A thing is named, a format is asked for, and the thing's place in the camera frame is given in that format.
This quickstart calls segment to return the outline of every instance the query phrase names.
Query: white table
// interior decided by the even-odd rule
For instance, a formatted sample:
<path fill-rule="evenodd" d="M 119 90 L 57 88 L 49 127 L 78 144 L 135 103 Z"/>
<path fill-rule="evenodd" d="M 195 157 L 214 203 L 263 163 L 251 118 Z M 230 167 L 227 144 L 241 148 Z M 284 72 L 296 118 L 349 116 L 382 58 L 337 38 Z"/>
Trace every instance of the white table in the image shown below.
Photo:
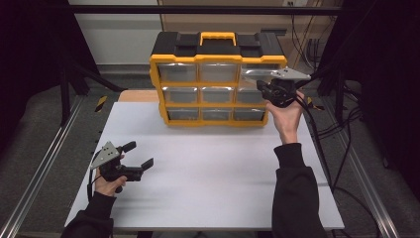
<path fill-rule="evenodd" d="M 344 228 L 302 117 L 298 129 L 305 164 L 313 168 L 326 230 Z M 264 127 L 167 127 L 156 102 L 116 102 L 98 143 L 136 141 L 122 164 L 155 165 L 141 181 L 127 182 L 112 210 L 114 226 L 126 230 L 266 230 L 280 145 L 271 118 Z M 65 225 L 87 205 L 88 171 Z"/>

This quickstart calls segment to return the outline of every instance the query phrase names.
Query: black pole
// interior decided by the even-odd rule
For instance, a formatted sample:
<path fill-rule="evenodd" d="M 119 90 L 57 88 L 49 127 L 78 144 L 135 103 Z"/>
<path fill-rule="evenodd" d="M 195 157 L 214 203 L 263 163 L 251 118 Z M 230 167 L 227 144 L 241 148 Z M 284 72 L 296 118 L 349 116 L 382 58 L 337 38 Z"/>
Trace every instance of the black pole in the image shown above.
<path fill-rule="evenodd" d="M 229 14 L 338 16 L 354 13 L 342 7 L 260 7 L 260 6 L 150 6 L 150 5 L 48 5 L 45 10 L 77 14 Z"/>

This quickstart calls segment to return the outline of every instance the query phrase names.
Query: black jacket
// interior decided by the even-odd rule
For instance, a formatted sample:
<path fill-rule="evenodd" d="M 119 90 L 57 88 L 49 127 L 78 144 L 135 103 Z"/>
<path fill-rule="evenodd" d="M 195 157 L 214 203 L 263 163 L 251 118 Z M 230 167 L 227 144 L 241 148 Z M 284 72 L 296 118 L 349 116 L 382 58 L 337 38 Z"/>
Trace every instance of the black jacket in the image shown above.
<path fill-rule="evenodd" d="M 276 171 L 272 204 L 272 234 L 275 238 L 327 237 L 318 216 L 318 186 L 312 169 L 303 163 L 299 143 L 274 149 L 280 169 Z M 86 210 L 79 211 L 61 237 L 109 237 L 115 197 L 95 192 Z"/>

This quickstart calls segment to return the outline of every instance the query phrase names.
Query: human hand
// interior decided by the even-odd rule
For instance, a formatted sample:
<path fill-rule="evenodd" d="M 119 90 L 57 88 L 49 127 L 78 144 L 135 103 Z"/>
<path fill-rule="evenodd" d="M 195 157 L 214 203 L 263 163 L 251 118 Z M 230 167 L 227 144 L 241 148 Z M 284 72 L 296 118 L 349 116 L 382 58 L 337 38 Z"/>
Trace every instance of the human hand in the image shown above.
<path fill-rule="evenodd" d="M 304 98 L 303 93 L 300 91 L 296 91 L 296 93 L 298 95 L 297 100 Z M 266 109 L 272 114 L 274 126 L 280 134 L 280 140 L 283 145 L 297 143 L 297 127 L 303 111 L 302 106 L 297 101 L 293 101 L 285 108 L 276 107 L 268 100 L 265 103 Z"/>
<path fill-rule="evenodd" d="M 95 191 L 102 193 L 107 196 L 114 196 L 115 190 L 119 186 L 126 185 L 127 177 L 119 177 L 114 181 L 107 181 L 104 177 L 101 176 L 101 172 L 96 169 L 96 176 L 95 176 Z"/>

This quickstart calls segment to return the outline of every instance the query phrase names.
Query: metal rail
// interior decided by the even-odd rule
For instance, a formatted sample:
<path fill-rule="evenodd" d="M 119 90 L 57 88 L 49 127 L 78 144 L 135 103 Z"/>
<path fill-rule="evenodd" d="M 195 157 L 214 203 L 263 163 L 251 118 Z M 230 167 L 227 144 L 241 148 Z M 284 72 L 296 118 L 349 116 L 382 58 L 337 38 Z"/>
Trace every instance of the metal rail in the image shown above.
<path fill-rule="evenodd" d="M 327 112 L 330 114 L 332 120 L 335 121 L 334 116 L 334 106 L 331 102 L 331 99 L 322 98 Z M 339 132 L 340 142 L 343 148 L 346 150 L 347 144 L 349 142 L 349 136 L 346 130 Z M 352 166 L 353 173 L 355 173 L 356 180 L 359 183 L 359 186 L 364 194 L 364 197 L 367 201 L 367 205 L 370 208 L 371 213 L 373 214 L 379 230 L 382 233 L 383 238 L 398 238 L 399 234 L 393 224 L 391 218 L 389 217 L 388 212 L 386 211 L 385 206 L 382 203 L 382 200 L 379 197 L 379 194 L 374 188 L 373 183 L 371 182 L 368 173 L 366 172 L 364 166 L 361 163 L 361 160 L 358 157 L 355 149 L 351 146 L 349 149 L 348 160 Z"/>
<path fill-rule="evenodd" d="M 13 238 L 19 231 L 19 228 L 22 225 L 26 215 L 28 214 L 31 205 L 33 204 L 38 192 L 43 185 L 47 174 L 58 154 L 61 146 L 73 125 L 75 118 L 80 109 L 80 105 L 83 102 L 83 96 L 76 96 L 76 100 L 74 101 L 71 114 L 67 123 L 61 126 L 58 129 L 58 132 L 55 134 L 52 143 L 47 150 L 46 154 L 44 155 L 43 160 L 41 161 L 40 166 L 38 167 L 37 171 L 35 172 L 34 176 L 32 177 L 31 182 L 29 183 L 28 187 L 26 188 L 24 194 L 22 195 L 18 205 L 16 205 L 15 210 L 13 211 L 12 215 L 3 225 L 0 233 L 1 238 Z"/>

